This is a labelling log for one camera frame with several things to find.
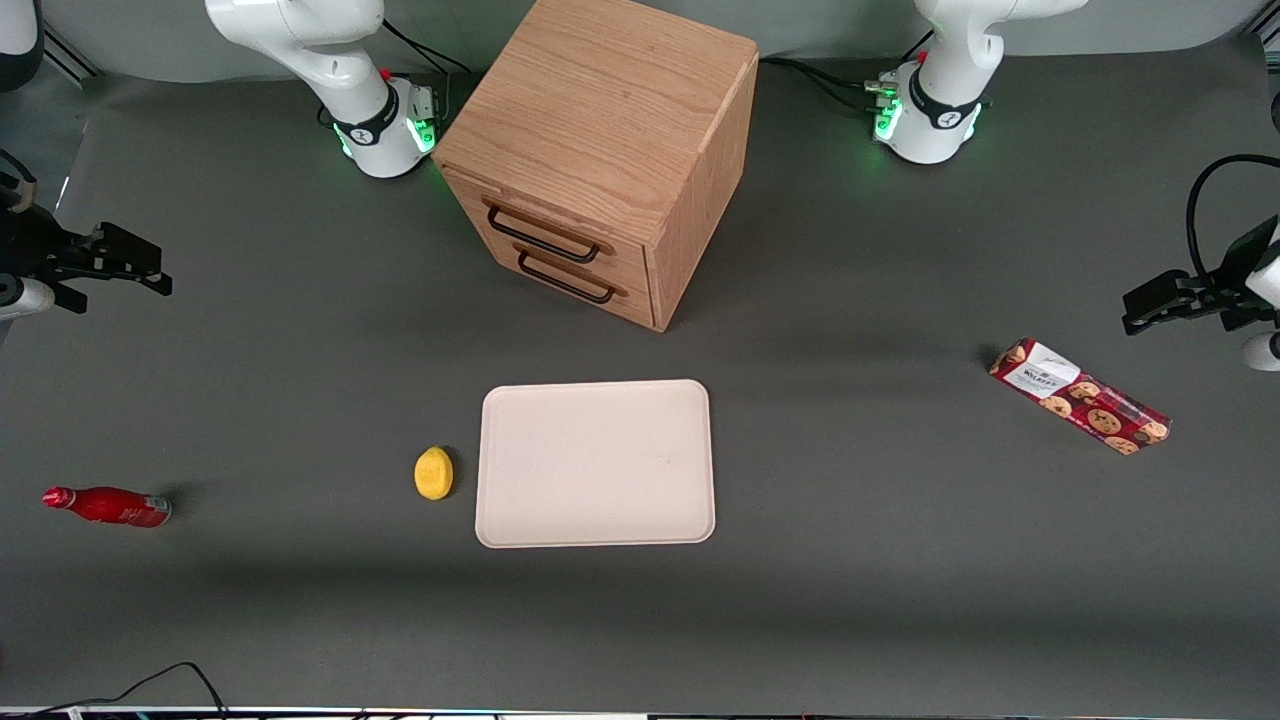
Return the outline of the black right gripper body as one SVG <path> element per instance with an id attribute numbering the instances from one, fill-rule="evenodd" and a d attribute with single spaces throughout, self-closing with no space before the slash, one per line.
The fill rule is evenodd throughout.
<path id="1" fill-rule="evenodd" d="M 18 279 L 51 281 L 101 277 L 93 247 L 101 240 L 100 225 L 76 233 L 40 206 L 1 211 L 1 292 L 17 296 Z"/>

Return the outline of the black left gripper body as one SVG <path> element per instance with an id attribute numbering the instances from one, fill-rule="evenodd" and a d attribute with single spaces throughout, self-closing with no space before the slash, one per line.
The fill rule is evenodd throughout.
<path id="1" fill-rule="evenodd" d="M 1239 331 L 1254 323 L 1277 323 L 1277 301 L 1252 290 L 1256 273 L 1277 268 L 1277 223 L 1265 220 L 1230 243 L 1221 264 L 1208 270 L 1198 241 L 1190 238 L 1190 260 L 1203 284 L 1202 307 L 1219 316 L 1222 329 Z"/>

